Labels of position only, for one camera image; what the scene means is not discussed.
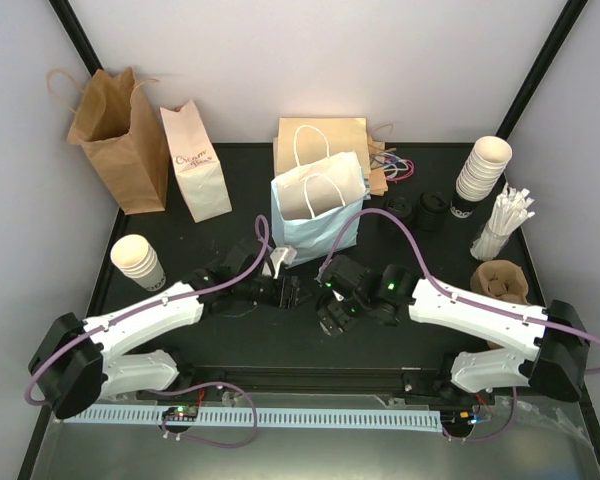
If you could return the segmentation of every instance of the black cup lid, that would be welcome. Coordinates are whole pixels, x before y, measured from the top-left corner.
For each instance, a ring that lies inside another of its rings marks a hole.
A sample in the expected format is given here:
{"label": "black cup lid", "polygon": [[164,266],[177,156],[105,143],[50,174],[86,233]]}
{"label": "black cup lid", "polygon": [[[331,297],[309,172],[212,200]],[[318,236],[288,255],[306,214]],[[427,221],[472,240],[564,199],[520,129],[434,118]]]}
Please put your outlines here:
{"label": "black cup lid", "polygon": [[404,197],[390,197],[384,202],[383,208],[398,218],[410,217],[413,206]]}
{"label": "black cup lid", "polygon": [[431,213],[444,213],[449,210],[449,202],[440,192],[425,192],[420,195],[420,205]]}

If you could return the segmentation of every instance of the black frame pole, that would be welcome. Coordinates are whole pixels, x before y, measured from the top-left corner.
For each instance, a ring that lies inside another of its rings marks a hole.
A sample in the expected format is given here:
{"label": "black frame pole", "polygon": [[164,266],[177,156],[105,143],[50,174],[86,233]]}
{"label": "black frame pole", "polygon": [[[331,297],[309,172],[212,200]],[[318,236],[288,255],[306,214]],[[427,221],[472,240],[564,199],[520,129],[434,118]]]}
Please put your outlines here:
{"label": "black frame pole", "polygon": [[568,0],[565,4],[558,20],[556,20],[549,36],[545,40],[542,49],[540,49],[540,53],[538,53],[535,62],[533,62],[531,70],[529,70],[527,77],[524,79],[524,82],[522,82],[520,90],[518,90],[518,93],[513,99],[509,111],[505,115],[504,120],[502,120],[502,124],[496,132],[497,137],[506,140],[509,138],[509,135],[511,135],[516,123],[518,123],[525,108],[527,108],[527,104],[531,100],[531,97],[533,97],[540,82],[542,82],[547,70],[549,70],[553,59],[558,54],[560,47],[562,47],[562,44],[569,35],[571,28],[576,23],[576,20],[587,4],[587,1],[588,0]]}
{"label": "black frame pole", "polygon": [[69,35],[73,46],[76,47],[87,70],[91,75],[94,75],[97,70],[102,69],[102,64],[91,46],[87,34],[84,33],[78,17],[71,8],[69,0],[49,0],[49,3],[55,10],[60,22],[62,22],[62,26],[67,31],[67,35]]}

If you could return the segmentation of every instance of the black table surface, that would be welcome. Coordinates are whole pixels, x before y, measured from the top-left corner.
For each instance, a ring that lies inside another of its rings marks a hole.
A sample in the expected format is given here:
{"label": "black table surface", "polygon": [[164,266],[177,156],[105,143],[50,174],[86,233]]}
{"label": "black table surface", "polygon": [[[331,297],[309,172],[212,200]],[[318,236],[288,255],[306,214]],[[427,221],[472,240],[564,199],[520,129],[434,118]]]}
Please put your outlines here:
{"label": "black table surface", "polygon": [[[118,236],[136,233],[148,239],[156,250],[173,284],[184,274],[223,257],[244,237],[253,237],[254,220],[262,213],[270,218],[270,181],[273,178],[272,147],[216,146],[221,160],[233,211],[195,223],[180,195],[171,172],[167,209],[161,213],[128,217]],[[397,153],[415,164],[414,175],[390,185],[386,195],[400,195],[415,202],[424,191],[439,191],[448,198],[471,145],[413,146]],[[469,288],[469,279],[480,264],[469,248],[488,219],[502,183],[468,219],[448,214],[444,227],[435,233],[413,230],[432,274],[460,288]],[[380,207],[386,197],[372,197],[365,207]],[[399,263],[420,272],[415,256],[400,234],[387,235],[378,225],[384,218],[364,216],[360,221],[357,246],[345,250],[354,260],[378,272],[389,263]],[[521,236],[513,235],[498,258],[520,265],[528,279],[535,279]],[[313,280],[323,259],[294,267],[309,288],[321,292]],[[118,310],[151,296],[132,280],[112,269],[104,290],[102,310]],[[530,281],[528,300],[538,303],[541,294]],[[440,367],[445,353],[483,351],[483,340],[448,328],[403,322],[384,327],[372,320],[358,325],[338,338],[320,328],[315,300],[290,310],[236,302],[222,316],[208,316],[200,323],[171,331],[153,341],[149,348],[176,349],[198,367],[256,367],[282,369],[405,369]]]}

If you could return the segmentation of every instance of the light blue shopping bag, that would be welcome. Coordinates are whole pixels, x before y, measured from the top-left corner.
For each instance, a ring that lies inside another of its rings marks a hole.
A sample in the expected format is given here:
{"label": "light blue shopping bag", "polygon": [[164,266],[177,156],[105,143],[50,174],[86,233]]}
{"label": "light blue shopping bag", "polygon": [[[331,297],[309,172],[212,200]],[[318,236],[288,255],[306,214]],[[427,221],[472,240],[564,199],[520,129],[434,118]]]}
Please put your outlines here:
{"label": "light blue shopping bag", "polygon": [[[271,226],[278,247],[298,252],[291,266],[326,255],[344,224],[362,209],[364,176],[354,152],[301,165],[271,181]],[[338,249],[356,244],[359,219]]]}

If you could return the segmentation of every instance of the white paper bag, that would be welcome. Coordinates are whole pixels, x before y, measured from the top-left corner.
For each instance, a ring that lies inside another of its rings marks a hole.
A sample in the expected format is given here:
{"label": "white paper bag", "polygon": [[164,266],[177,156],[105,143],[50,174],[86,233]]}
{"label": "white paper bag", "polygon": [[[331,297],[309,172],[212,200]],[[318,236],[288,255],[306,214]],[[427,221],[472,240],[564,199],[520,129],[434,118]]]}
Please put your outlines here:
{"label": "white paper bag", "polygon": [[[271,182],[272,236],[278,247],[296,249],[292,265],[326,255],[340,229],[362,209],[366,194],[355,152],[341,152],[309,165],[296,163]],[[346,231],[338,249],[356,244],[358,222]]]}
{"label": "white paper bag", "polygon": [[179,112],[161,108],[160,113],[176,180],[193,220],[202,222],[230,212],[222,166],[193,100]]}

